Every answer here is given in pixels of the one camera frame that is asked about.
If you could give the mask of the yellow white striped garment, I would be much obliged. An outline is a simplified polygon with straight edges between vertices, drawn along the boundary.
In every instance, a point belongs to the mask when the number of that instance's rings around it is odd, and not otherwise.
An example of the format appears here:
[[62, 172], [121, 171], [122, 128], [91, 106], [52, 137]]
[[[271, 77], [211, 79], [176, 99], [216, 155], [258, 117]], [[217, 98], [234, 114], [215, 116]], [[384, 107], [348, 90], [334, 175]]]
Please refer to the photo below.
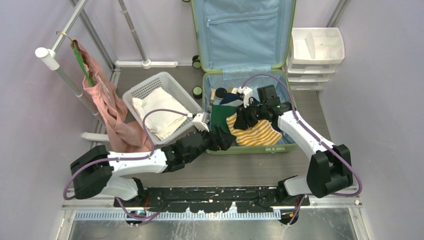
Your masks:
[[276, 131], [267, 120], [260, 120], [254, 127], [247, 130], [234, 128], [237, 120], [237, 113], [226, 118], [226, 123], [230, 133], [236, 137], [235, 142], [238, 146], [269, 146], [276, 144], [282, 134]]

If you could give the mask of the dark green garment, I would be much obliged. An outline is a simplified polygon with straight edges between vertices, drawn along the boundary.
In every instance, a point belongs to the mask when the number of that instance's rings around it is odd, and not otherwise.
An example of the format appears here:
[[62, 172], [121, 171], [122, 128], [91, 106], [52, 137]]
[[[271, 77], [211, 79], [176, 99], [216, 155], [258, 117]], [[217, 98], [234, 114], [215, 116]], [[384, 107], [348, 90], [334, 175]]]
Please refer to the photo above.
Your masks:
[[227, 124], [227, 118], [235, 112], [236, 108], [233, 106], [213, 105], [211, 109], [211, 130], [216, 132], [216, 126], [219, 126], [224, 133], [229, 134], [230, 130]]

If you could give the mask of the green ribbed hard-shell suitcase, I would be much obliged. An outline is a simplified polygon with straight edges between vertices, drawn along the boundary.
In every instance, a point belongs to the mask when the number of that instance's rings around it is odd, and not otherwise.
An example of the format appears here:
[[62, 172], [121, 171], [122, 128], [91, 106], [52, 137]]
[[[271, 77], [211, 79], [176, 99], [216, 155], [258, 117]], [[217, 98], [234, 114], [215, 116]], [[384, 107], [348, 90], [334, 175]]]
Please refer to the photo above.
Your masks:
[[202, 107], [212, 115], [212, 90], [245, 85], [254, 91], [273, 85], [282, 101], [291, 89], [282, 67], [293, 28], [294, 0], [193, 0], [199, 53], [204, 71]]

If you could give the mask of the white perforated plastic basket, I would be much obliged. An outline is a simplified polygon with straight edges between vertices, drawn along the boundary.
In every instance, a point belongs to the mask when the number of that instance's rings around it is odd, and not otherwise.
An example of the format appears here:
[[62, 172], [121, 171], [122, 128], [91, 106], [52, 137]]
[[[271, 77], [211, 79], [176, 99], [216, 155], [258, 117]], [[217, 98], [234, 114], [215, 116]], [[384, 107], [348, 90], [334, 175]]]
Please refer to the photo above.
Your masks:
[[164, 109], [150, 114], [145, 120], [154, 145], [165, 145], [193, 126], [187, 116], [168, 110], [185, 114], [203, 111], [191, 95], [165, 71], [136, 84], [123, 94], [122, 99], [141, 126], [147, 113]]

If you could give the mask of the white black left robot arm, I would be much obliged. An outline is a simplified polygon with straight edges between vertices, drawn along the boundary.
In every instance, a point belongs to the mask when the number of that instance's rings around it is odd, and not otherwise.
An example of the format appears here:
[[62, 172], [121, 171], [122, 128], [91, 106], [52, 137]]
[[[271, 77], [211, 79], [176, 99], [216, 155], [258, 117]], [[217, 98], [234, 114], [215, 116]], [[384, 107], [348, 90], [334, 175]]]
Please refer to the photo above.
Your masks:
[[226, 151], [236, 136], [217, 125], [214, 131], [195, 131], [153, 152], [121, 153], [97, 145], [70, 165], [71, 179], [63, 196], [85, 200], [99, 194], [141, 206], [146, 193], [141, 180], [126, 178], [139, 173], [171, 173], [193, 162], [206, 151]]

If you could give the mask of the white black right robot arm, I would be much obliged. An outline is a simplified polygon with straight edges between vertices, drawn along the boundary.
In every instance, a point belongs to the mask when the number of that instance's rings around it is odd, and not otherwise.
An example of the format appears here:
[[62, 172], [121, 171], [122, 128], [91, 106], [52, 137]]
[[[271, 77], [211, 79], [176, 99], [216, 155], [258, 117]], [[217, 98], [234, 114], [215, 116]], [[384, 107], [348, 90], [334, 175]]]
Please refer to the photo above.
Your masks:
[[340, 195], [354, 183], [355, 174], [351, 153], [344, 144], [335, 145], [314, 130], [296, 110], [292, 100], [282, 102], [273, 85], [257, 90], [259, 101], [254, 102], [253, 90], [247, 86], [237, 90], [243, 103], [237, 108], [235, 129], [247, 130], [267, 120], [288, 134], [309, 158], [305, 175], [293, 176], [279, 182], [277, 198], [291, 205], [298, 195], [323, 198]]

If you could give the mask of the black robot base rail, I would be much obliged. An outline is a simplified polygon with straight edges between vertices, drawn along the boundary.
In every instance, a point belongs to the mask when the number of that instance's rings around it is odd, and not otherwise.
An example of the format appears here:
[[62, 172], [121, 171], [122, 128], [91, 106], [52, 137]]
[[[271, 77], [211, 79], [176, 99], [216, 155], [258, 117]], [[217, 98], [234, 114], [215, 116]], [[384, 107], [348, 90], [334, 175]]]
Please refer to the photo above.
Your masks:
[[149, 187], [131, 200], [115, 200], [114, 207], [140, 217], [160, 215], [156, 220], [276, 219], [294, 224], [298, 206], [309, 206], [307, 196], [284, 196], [279, 186]]

